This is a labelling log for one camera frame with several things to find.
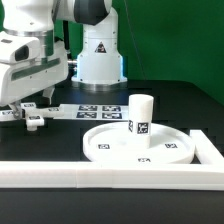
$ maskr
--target black panel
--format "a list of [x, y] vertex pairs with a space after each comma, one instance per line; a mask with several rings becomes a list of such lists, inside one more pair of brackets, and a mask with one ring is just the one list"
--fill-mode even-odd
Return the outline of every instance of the black panel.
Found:
[[29, 48], [26, 45], [22, 46], [15, 52], [16, 61], [26, 60], [28, 57], [29, 57]]
[[76, 22], [96, 25], [105, 19], [108, 12], [104, 0], [76, 0], [74, 17]]

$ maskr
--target sticker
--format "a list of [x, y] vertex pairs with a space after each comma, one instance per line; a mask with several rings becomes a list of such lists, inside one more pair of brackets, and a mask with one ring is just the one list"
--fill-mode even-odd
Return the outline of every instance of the sticker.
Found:
[[97, 106], [94, 105], [80, 105], [79, 110], [80, 111], [97, 111]]
[[13, 111], [12, 110], [9, 110], [9, 111], [2, 111], [2, 115], [12, 115], [13, 114]]
[[56, 112], [56, 111], [59, 111], [59, 108], [49, 108], [48, 109], [50, 112]]
[[24, 107], [35, 107], [35, 104], [33, 104], [33, 103], [24, 103], [23, 106]]
[[108, 144], [100, 144], [100, 145], [98, 145], [98, 148], [99, 149], [110, 149], [110, 145], [108, 145]]
[[94, 112], [78, 112], [76, 118], [96, 119], [97, 113]]
[[138, 123], [138, 134], [148, 134], [149, 123]]
[[120, 112], [120, 106], [103, 106], [103, 111]]
[[166, 148], [168, 149], [177, 149], [177, 145], [176, 144], [165, 144]]
[[40, 120], [40, 116], [31, 116], [29, 117], [30, 120]]
[[99, 46], [95, 50], [96, 53], [107, 53], [103, 45], [103, 42], [100, 42]]
[[121, 113], [103, 113], [102, 114], [103, 119], [122, 119]]
[[151, 160], [149, 158], [139, 158], [138, 162], [140, 163], [146, 163], [146, 162], [151, 162]]
[[128, 129], [130, 132], [133, 132], [133, 121], [129, 120], [128, 122]]

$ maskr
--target cable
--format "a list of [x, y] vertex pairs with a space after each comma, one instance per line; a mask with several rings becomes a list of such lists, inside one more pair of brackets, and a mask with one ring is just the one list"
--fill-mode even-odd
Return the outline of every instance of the cable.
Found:
[[129, 26], [132, 42], [133, 42], [135, 52], [136, 52], [136, 55], [137, 55], [137, 58], [138, 58], [138, 63], [139, 63], [139, 66], [140, 66], [140, 69], [141, 69], [141, 72], [142, 72], [143, 79], [146, 81], [147, 80], [146, 79], [146, 74], [145, 74], [145, 71], [144, 71], [144, 67], [143, 67], [142, 59], [141, 59], [141, 56], [140, 56], [140, 53], [139, 53], [139, 49], [138, 49], [138, 46], [137, 46], [137, 43], [136, 43], [136, 40], [135, 40], [135, 35], [134, 35], [133, 29], [132, 29], [131, 20], [130, 20], [130, 16], [129, 16], [128, 4], [127, 4], [126, 0], [124, 0], [124, 5], [125, 5], [127, 21], [128, 21], [128, 26]]

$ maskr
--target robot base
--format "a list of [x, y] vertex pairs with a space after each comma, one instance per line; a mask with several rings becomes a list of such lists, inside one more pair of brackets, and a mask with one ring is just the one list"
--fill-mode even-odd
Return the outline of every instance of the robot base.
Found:
[[109, 92], [117, 89], [127, 88], [127, 79], [121, 80], [115, 84], [90, 84], [84, 83], [76, 77], [72, 77], [72, 86], [92, 92]]

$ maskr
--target white cup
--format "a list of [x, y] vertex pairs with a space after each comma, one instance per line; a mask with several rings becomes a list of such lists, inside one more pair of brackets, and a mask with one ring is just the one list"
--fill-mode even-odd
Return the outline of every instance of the white cup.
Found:
[[128, 129], [133, 142], [140, 148], [149, 148], [154, 98], [145, 94], [129, 96]]

